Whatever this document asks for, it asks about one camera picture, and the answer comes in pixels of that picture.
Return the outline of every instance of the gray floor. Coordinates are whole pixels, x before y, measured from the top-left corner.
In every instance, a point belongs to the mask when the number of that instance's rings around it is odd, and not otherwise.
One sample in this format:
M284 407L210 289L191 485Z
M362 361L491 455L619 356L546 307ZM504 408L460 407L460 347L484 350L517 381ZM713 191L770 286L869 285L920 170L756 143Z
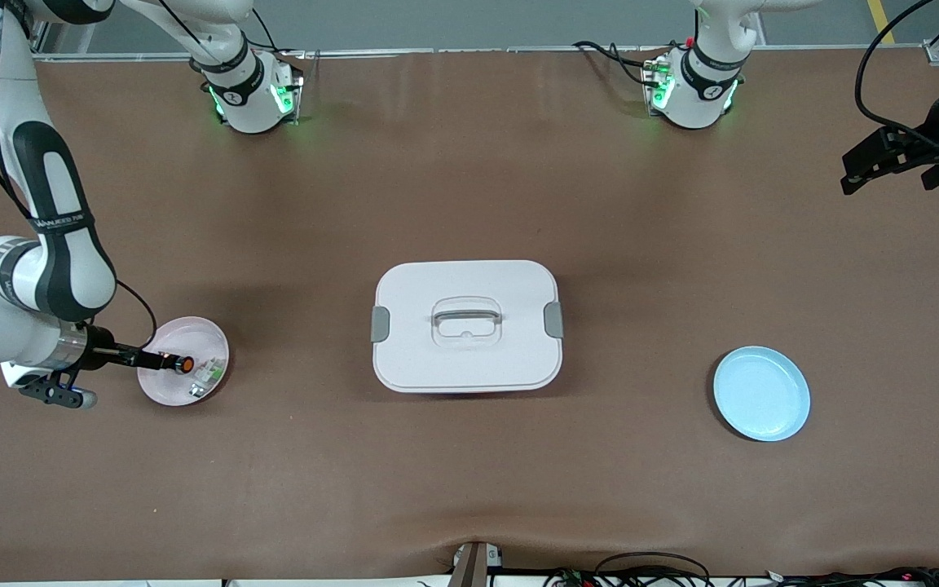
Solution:
M882 0L892 19L914 0ZM590 40L663 45L693 31L686 0L257 0L277 45L305 50L507 49ZM768 45L865 45L876 34L866 0L825 0L806 11L763 15ZM265 41L254 19L243 24ZM939 1L894 29L897 43L939 30ZM92 27L56 27L47 52L135 56L179 53L152 23L118 4Z

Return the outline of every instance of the gray side clip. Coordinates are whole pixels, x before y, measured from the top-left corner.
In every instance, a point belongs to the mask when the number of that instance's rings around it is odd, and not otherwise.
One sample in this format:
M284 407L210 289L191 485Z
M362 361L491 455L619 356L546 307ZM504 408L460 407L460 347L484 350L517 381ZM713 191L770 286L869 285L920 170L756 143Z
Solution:
M551 338L563 338L563 313L560 311L560 302L545 304L541 312L545 324L545 334Z
M372 343L383 342L390 337L390 311L383 306L372 308Z

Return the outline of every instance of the white container lid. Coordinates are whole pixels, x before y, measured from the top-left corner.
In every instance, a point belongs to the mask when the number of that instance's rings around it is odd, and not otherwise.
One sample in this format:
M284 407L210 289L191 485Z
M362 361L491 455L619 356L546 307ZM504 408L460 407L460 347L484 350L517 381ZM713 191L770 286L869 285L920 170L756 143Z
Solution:
M394 391L536 390L562 338L556 280L534 261L405 263L376 289L373 363Z

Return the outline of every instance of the black label band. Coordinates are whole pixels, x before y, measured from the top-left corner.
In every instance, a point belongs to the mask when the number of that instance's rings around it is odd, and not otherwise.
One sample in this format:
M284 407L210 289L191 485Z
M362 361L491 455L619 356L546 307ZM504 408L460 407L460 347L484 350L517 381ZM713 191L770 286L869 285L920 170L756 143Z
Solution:
M702 77L701 74L694 70L694 67L690 66L690 53L683 55L681 71L683 73L683 81L686 82L686 85L692 86L692 88L698 92L698 97L705 101L719 100L738 79L737 75L735 75L735 77L724 79L722 82L715 82L712 79Z
M697 43L695 43L694 47L691 47L690 49L694 52L694 55L698 56L698 60L701 62L701 64L703 64L703 66L711 67L712 69L718 71L734 71L735 69L741 69L741 66L743 66L746 60L748 60L748 57L745 57L745 59L740 60L740 62L720 62L719 60L715 60L712 57L705 55L705 52L701 50L701 47L699 47Z
M14 246L14 248L8 250L0 259L0 294L2 294L10 304L18 308L27 308L27 306L16 296L16 290L14 289L14 285L12 285L12 274L14 274L16 264L20 258L29 250L36 248L36 246L38 246L36 241L22 242L21 245Z
M38 234L68 234L93 226L93 214L79 210L73 214L61 214L47 218L31 218L31 230Z
M231 60L221 64L204 64L201 62L194 62L197 64L198 68L205 73L227 73L227 71L234 71L238 68L239 64L245 60L245 56L249 54L249 38L245 36L245 33L241 34L241 50L238 51L238 55L234 55Z
M253 56L253 59L256 60L256 70L253 71L253 74L250 75L249 79L245 79L244 82L238 83L237 86L230 86L230 88L225 88L225 86L217 86L215 83L210 83L213 93L219 97L220 100L223 100L224 103L228 105L246 105L249 103L249 96L253 95L254 92L263 83L263 77L266 73L263 67L263 62L257 57Z
M106 11L97 11L85 2L75 2L74 0L42 0L42 3L49 8L53 14L60 17L63 22L68 24L93 24L102 22L115 10L115 3L108 5Z

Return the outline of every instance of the table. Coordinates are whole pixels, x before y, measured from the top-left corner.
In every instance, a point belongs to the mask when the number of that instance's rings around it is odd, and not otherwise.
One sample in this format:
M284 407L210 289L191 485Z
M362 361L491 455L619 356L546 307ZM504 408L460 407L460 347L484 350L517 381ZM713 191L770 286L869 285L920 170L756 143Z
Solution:
M0 580L395 576L470 539L507 566L665 549L715 573L939 565L939 193L839 194L875 127L860 52L757 52L709 130L649 119L575 53L323 60L303 119L213 120L186 64L42 64L120 277L162 320L231 338L218 395L163 408L134 372L49 408L0 380ZM917 122L920 49L868 99ZM0 193L0 235L29 234ZM551 386L428 398L377 382L377 279L408 261L527 258L566 321ZM98 319L148 324L120 293ZM792 439L716 417L708 384L760 343L808 376Z

